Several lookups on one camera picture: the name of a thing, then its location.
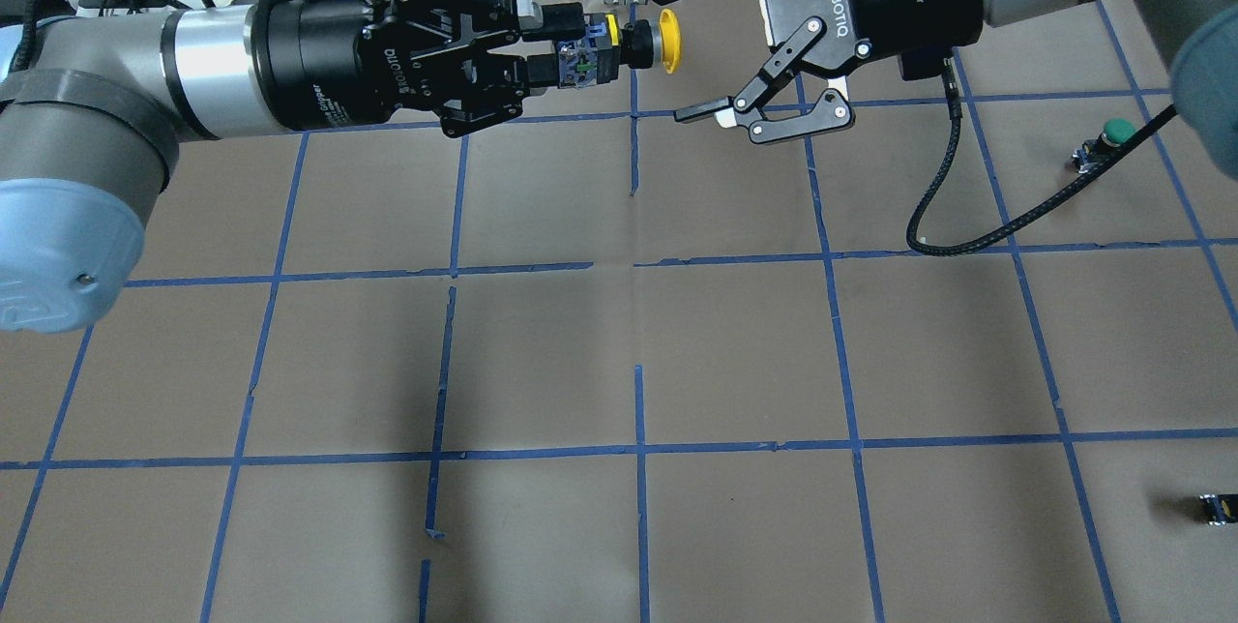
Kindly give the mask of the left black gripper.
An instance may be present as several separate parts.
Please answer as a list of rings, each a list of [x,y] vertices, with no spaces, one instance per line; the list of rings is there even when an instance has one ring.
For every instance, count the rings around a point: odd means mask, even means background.
[[[292,131],[383,124],[432,111],[447,137],[513,121],[560,85],[548,57],[503,46],[586,36],[582,2],[324,0],[256,2],[253,58],[279,125]]]

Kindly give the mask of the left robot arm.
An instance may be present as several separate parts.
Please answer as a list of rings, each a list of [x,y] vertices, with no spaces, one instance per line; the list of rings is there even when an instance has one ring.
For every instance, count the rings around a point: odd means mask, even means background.
[[[508,45],[583,33],[576,2],[256,1],[40,24],[2,81],[2,328],[102,320],[186,142],[432,111],[459,137],[556,84]]]

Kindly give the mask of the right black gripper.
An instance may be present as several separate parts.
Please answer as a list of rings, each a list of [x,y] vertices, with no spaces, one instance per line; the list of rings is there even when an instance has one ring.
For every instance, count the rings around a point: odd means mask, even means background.
[[[651,0],[669,5],[680,0]],[[755,144],[841,131],[855,121],[841,90],[823,90],[808,113],[770,119],[766,107],[799,71],[837,77],[859,64],[900,57],[903,79],[926,79],[931,59],[973,45],[983,27],[983,0],[759,0],[773,50],[751,81],[733,97],[678,108],[676,123],[716,119],[747,129]]]

